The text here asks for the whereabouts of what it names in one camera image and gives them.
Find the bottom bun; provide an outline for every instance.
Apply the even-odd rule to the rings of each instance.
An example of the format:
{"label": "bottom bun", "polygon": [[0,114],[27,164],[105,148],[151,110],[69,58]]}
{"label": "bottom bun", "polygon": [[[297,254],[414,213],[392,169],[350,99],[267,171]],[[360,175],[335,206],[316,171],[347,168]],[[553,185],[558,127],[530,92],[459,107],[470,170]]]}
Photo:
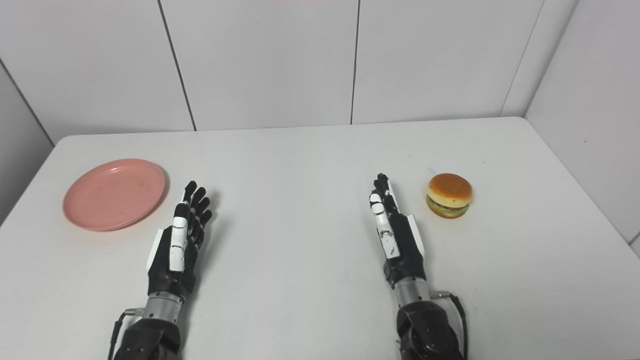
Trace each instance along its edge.
{"label": "bottom bun", "polygon": [[469,209],[468,204],[462,208],[446,208],[433,201],[429,196],[427,196],[427,206],[429,206],[429,209],[431,209],[433,213],[444,218],[459,218]]}

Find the pink plate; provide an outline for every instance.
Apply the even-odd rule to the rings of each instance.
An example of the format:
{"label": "pink plate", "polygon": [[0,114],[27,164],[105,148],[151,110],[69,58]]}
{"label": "pink plate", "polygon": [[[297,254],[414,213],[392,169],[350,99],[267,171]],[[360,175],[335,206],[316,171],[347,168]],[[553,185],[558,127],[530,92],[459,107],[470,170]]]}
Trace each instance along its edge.
{"label": "pink plate", "polygon": [[154,163],[120,159],[91,169],[67,191],[69,221],[94,231],[121,229],[149,214],[162,198],[164,174]]}

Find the white table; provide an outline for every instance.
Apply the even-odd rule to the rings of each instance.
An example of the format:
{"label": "white table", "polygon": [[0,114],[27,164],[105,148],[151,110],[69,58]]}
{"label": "white table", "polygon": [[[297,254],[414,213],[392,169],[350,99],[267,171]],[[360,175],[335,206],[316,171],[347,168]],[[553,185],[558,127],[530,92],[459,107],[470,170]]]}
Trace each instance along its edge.
{"label": "white table", "polygon": [[[161,165],[163,203],[119,231],[68,223],[67,188],[118,158]],[[0,228],[0,354],[104,359],[117,316],[145,304],[156,229],[196,179],[220,205],[182,313],[185,359],[397,359],[367,200],[381,171],[416,216],[431,288],[467,309],[471,359],[640,357],[640,261],[520,118],[68,137]],[[439,172],[473,185],[464,217],[427,209]]]}

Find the white finger segment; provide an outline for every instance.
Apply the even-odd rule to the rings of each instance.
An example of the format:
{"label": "white finger segment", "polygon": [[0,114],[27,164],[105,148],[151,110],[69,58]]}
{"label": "white finger segment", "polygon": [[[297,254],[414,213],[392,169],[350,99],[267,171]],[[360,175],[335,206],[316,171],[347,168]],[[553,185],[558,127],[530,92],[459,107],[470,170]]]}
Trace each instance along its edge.
{"label": "white finger segment", "polygon": [[387,216],[385,206],[382,204],[380,196],[377,193],[371,194],[369,203],[371,204],[371,211],[376,219],[378,236],[380,237],[382,249],[385,251],[385,256],[387,259],[397,258],[400,256],[400,250],[398,249],[394,231],[391,228],[389,217]]}
{"label": "white finger segment", "polygon": [[187,219],[173,218],[171,248],[169,250],[169,271],[184,271],[184,251],[187,248]]}

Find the toy hamburger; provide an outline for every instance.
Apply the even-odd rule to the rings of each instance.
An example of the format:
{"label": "toy hamburger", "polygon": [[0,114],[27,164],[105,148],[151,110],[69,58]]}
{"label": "toy hamburger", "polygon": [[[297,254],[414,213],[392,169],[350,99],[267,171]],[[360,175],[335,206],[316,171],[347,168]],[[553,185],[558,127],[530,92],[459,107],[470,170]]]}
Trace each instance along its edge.
{"label": "toy hamburger", "polygon": [[456,174],[438,174],[429,181],[427,205],[436,215],[459,218],[471,201],[471,184]]}

